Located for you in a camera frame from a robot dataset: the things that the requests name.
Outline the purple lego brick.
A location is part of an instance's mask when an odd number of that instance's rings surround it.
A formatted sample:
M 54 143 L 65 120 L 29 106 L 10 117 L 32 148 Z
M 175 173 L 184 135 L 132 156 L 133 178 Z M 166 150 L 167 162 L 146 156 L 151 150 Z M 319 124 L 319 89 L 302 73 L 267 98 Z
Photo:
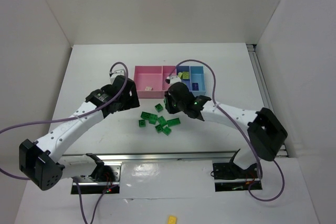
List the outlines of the purple lego brick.
M 198 83 L 192 83 L 192 90 L 193 91 L 198 91 L 199 90 L 199 86 L 198 86 Z

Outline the lime lego brick front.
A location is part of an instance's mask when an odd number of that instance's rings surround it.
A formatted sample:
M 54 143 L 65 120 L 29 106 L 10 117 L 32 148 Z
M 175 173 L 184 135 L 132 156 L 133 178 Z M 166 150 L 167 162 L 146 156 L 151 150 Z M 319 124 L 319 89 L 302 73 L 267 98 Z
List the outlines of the lime lego brick front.
M 189 80 L 190 79 L 190 73 L 188 71 L 182 72 L 182 79 L 183 80 Z

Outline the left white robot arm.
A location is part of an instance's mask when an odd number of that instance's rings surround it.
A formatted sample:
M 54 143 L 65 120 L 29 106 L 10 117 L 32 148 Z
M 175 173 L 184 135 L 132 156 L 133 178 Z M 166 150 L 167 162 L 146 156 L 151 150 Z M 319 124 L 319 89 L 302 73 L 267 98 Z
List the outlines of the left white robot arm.
M 46 191 L 61 179 L 89 177 L 94 181 L 113 178 L 113 170 L 93 153 L 65 158 L 66 150 L 91 127 L 108 115 L 140 106 L 135 82 L 121 74 L 113 75 L 111 84 L 92 91 L 84 103 L 68 119 L 47 135 L 19 146 L 19 169 Z

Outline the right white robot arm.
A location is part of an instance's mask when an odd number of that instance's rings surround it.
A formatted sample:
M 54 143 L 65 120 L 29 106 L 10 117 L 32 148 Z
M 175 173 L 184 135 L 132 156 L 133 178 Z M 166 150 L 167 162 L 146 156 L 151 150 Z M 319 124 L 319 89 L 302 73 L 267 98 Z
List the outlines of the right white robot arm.
M 170 114 L 183 112 L 191 119 L 214 122 L 238 130 L 247 141 L 248 149 L 238 150 L 229 161 L 230 168 L 247 171 L 260 169 L 260 160 L 272 162 L 288 137 L 288 133 L 268 108 L 245 110 L 216 103 L 204 96 L 194 96 L 187 86 L 177 82 L 164 95 L 165 108 Z

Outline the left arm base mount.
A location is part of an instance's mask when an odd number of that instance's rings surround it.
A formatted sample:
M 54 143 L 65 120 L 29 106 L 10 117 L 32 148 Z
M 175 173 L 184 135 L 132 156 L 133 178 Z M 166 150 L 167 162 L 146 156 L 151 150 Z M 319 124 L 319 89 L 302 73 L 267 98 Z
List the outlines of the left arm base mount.
M 101 194 L 105 190 L 106 194 L 119 194 L 121 164 L 108 165 L 92 153 L 87 153 L 84 157 L 93 161 L 94 169 L 88 174 L 77 177 L 81 193 L 83 195 L 94 195 Z M 73 182 L 71 194 L 78 195 L 80 191 L 76 183 Z

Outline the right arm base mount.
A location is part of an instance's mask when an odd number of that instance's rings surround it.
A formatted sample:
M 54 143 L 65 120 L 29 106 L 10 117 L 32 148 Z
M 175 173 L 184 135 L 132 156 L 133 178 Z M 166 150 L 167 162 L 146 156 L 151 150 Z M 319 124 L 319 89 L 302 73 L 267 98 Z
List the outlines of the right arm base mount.
M 242 169 L 234 160 L 240 150 L 237 150 L 229 162 L 213 163 L 210 175 L 214 178 L 215 191 L 243 191 L 262 190 L 262 184 L 257 175 L 257 163 L 255 160 L 247 169 Z

